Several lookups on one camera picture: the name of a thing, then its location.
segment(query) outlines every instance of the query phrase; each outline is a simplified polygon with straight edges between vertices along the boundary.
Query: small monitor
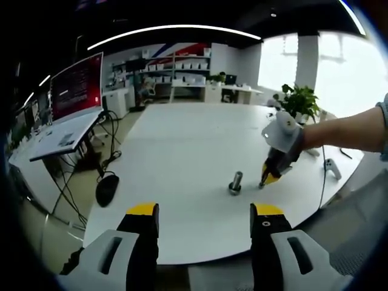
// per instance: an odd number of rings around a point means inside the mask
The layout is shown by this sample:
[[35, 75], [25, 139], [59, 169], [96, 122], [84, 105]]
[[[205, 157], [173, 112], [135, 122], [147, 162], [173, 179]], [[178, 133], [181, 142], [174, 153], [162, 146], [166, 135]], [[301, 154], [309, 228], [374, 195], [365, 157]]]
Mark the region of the small monitor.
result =
[[101, 106], [102, 53], [73, 64], [51, 79], [53, 121]]
[[237, 80], [237, 76], [235, 75], [226, 75], [225, 77], [225, 85], [235, 85]]

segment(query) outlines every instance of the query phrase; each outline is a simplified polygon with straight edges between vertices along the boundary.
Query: white table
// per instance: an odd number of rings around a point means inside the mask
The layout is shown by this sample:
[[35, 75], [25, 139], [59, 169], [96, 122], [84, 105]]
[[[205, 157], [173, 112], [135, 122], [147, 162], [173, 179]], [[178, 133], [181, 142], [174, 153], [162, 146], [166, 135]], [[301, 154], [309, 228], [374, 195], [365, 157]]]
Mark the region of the white table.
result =
[[[124, 140], [120, 159], [109, 166], [120, 183], [109, 206], [94, 202], [84, 247], [116, 229], [128, 208], [150, 201], [160, 207], [158, 264], [198, 263], [248, 250], [251, 202], [280, 207], [292, 227], [303, 222], [319, 207], [323, 157], [303, 152], [293, 170], [259, 190], [269, 150], [261, 131], [269, 113], [274, 110], [240, 104], [150, 105]], [[359, 163], [347, 162], [353, 169]], [[231, 196], [227, 186], [236, 171], [244, 174], [242, 190]], [[347, 178], [343, 174], [338, 182], [328, 175], [325, 199]]]
[[255, 89], [248, 89], [245, 87], [238, 87], [236, 85], [204, 85], [204, 84], [173, 84], [170, 93], [170, 103], [174, 100], [175, 88], [200, 88], [201, 98], [205, 103], [221, 103], [222, 90], [234, 90], [239, 91], [238, 103], [259, 105], [261, 103], [260, 94], [262, 91]]
[[[31, 151], [35, 142], [39, 139], [39, 135], [30, 139], [25, 144], [21, 144], [13, 153], [9, 159], [9, 163], [18, 168], [28, 190], [31, 192], [35, 200], [39, 202], [43, 208], [49, 213], [53, 213], [55, 205], [58, 201], [61, 191], [57, 188], [54, 180], [52, 180], [49, 171], [44, 165], [42, 160], [30, 162]], [[72, 164], [72, 160], [76, 161], [75, 154], [63, 155], [69, 164]], [[66, 163], [59, 160], [62, 164], [65, 172], [65, 181], [63, 177], [56, 179], [56, 182], [63, 189], [64, 183], [67, 182], [72, 174], [73, 167], [68, 166]]]
[[[101, 112], [102, 108], [99, 107], [92, 112], [46, 127], [33, 145], [30, 161], [74, 152], [83, 137], [96, 124]], [[65, 135], [70, 135], [69, 144], [61, 144]]]

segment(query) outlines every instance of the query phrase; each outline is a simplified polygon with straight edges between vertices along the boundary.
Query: white controller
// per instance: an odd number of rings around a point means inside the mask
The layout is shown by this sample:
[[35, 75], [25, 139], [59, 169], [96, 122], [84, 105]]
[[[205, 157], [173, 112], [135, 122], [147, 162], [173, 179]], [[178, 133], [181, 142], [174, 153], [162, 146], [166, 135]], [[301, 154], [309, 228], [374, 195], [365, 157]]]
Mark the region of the white controller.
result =
[[337, 180], [342, 178], [340, 170], [338, 170], [338, 167], [335, 164], [335, 162], [333, 161], [333, 159], [326, 159], [325, 165], [326, 165], [326, 171], [331, 170]]

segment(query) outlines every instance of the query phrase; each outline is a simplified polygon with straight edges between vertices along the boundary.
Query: green leaves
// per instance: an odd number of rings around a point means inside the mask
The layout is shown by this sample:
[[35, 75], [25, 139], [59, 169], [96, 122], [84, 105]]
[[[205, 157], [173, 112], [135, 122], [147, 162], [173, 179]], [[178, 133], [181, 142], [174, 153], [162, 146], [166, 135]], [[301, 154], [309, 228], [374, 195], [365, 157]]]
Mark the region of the green leaves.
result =
[[274, 94], [273, 98], [278, 101], [281, 107], [290, 113], [292, 117], [295, 118], [297, 112], [300, 112], [302, 115], [309, 115], [314, 117], [319, 112], [319, 107], [316, 104], [318, 97], [314, 95], [314, 90], [305, 87], [298, 87], [297, 85], [294, 88], [291, 88], [287, 84], [284, 84], [282, 91], [285, 94], [283, 100], [279, 100], [279, 94]]

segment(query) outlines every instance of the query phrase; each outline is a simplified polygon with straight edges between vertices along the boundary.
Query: metal cylinder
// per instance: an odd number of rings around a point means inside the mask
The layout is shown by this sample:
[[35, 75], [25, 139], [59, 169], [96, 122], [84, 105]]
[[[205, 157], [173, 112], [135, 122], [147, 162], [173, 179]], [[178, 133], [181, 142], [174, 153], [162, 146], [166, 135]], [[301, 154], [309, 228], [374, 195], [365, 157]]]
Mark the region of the metal cylinder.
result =
[[235, 178], [233, 179], [233, 182], [232, 182], [233, 190], [237, 190], [239, 188], [242, 178], [243, 178], [242, 172], [238, 171], [235, 173]]
[[243, 178], [243, 173], [238, 171], [235, 173], [235, 177], [233, 179], [233, 182], [231, 182], [229, 184], [229, 191], [230, 191], [230, 194], [232, 194], [233, 196], [237, 196], [239, 195], [240, 193], [240, 190], [241, 190], [241, 179]]

